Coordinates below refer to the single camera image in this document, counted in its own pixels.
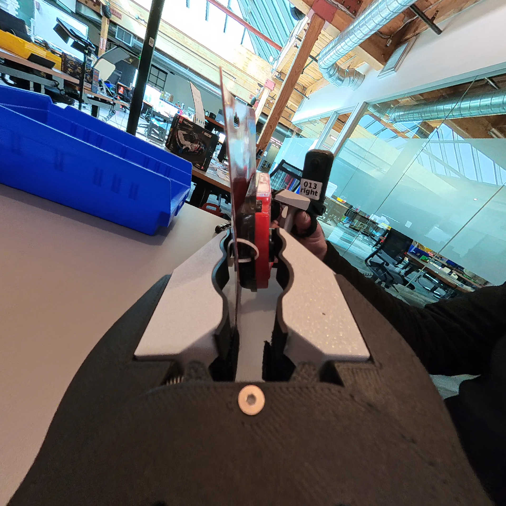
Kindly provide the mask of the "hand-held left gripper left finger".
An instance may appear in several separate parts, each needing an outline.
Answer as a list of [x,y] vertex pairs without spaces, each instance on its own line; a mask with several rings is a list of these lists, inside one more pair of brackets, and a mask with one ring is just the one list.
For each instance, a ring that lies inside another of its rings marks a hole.
[[136,348],[136,359],[172,360],[181,369],[199,362],[215,381],[236,379],[239,337],[223,292],[231,243],[231,231],[221,232],[173,271]]

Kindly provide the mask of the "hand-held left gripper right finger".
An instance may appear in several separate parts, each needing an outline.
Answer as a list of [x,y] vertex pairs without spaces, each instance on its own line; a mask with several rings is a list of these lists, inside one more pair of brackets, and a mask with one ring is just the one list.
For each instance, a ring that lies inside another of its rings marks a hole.
[[266,382],[341,382],[337,363],[361,364],[370,351],[335,273],[284,229],[273,230],[277,258],[272,336],[264,343]]

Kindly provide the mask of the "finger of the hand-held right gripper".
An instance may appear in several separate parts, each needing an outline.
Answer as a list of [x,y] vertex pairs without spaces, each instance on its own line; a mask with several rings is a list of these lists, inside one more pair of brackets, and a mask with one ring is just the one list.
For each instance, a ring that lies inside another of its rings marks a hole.
[[311,203],[311,200],[306,196],[289,190],[277,192],[274,196],[274,200],[285,206],[291,206],[302,211],[307,211]]

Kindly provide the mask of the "red handheld toy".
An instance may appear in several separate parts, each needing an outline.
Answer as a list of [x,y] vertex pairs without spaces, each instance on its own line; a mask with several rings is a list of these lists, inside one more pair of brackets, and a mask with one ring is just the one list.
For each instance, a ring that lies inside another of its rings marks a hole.
[[267,288],[271,264],[271,201],[268,174],[256,170],[256,117],[249,105],[238,102],[220,72],[223,117],[231,194],[229,251],[236,273],[234,323],[238,325],[241,289]]

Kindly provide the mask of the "person's right forearm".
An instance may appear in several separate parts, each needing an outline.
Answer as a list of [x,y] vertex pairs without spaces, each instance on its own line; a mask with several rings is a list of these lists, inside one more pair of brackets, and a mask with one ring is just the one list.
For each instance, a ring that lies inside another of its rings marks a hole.
[[487,375],[505,383],[504,283],[419,308],[366,278],[328,241],[326,247],[324,263],[393,325],[428,373]]

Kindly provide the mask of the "person's right hand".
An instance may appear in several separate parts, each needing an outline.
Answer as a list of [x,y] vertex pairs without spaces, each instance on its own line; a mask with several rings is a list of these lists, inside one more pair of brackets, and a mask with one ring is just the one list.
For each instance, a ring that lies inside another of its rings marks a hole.
[[306,211],[298,211],[292,229],[294,237],[314,256],[323,261],[327,253],[324,232],[318,220]]

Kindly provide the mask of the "black office chair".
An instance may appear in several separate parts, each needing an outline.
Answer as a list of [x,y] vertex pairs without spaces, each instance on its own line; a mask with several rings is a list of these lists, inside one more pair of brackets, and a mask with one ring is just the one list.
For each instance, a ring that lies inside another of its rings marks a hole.
[[385,289],[402,285],[414,290],[415,286],[406,279],[401,268],[412,242],[412,238],[390,229],[384,241],[364,261],[371,271],[371,280]]

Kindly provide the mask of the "toy car box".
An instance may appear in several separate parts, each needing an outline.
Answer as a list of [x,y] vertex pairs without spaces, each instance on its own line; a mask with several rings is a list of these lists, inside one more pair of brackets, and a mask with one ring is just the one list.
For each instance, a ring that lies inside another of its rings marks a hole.
[[191,162],[194,168],[206,171],[217,145],[217,135],[176,114],[165,147],[169,152]]

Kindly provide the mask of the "cardboard sheet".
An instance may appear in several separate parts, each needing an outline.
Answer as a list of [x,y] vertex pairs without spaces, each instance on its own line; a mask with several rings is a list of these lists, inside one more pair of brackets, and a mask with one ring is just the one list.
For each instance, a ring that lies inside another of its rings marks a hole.
[[195,115],[193,122],[202,128],[205,128],[205,109],[203,107],[201,93],[199,89],[190,81],[190,89],[194,101]]

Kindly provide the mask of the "blue plastic bin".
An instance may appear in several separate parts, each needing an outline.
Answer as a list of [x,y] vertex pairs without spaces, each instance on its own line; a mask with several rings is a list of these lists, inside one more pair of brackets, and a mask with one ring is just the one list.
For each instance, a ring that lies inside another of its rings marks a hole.
[[189,194],[192,164],[45,95],[1,86],[1,183],[147,235]]

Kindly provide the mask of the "black pole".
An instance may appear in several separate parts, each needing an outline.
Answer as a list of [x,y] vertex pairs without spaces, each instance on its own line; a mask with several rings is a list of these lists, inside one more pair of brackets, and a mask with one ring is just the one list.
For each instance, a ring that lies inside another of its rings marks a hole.
[[165,1],[152,1],[147,22],[141,59],[138,67],[136,85],[130,103],[130,113],[126,132],[136,136],[140,114],[143,107],[144,92],[149,78],[155,41],[158,34]]

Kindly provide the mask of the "person's black clothing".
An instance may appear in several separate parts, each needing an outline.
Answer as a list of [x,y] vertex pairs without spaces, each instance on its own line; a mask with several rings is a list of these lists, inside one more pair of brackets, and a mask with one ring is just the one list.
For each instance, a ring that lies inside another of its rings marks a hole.
[[505,505],[505,375],[460,384],[445,400],[468,461],[495,505]]

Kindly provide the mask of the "yellow storage bin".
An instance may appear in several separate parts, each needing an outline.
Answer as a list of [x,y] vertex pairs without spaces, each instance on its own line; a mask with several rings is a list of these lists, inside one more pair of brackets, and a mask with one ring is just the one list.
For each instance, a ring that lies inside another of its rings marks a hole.
[[61,70],[62,60],[58,55],[31,41],[1,30],[1,48],[45,68]]

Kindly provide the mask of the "silver ventilation duct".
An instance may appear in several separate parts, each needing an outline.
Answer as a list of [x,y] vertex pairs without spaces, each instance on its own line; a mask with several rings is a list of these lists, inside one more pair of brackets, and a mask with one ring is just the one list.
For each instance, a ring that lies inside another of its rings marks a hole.
[[396,105],[388,112],[390,122],[425,121],[505,114],[505,89],[460,98],[440,99],[411,106]]
[[338,60],[357,48],[380,28],[408,9],[414,1],[374,1],[337,38],[322,49],[318,58],[322,76],[336,87],[357,89],[365,76],[356,69],[338,66]]

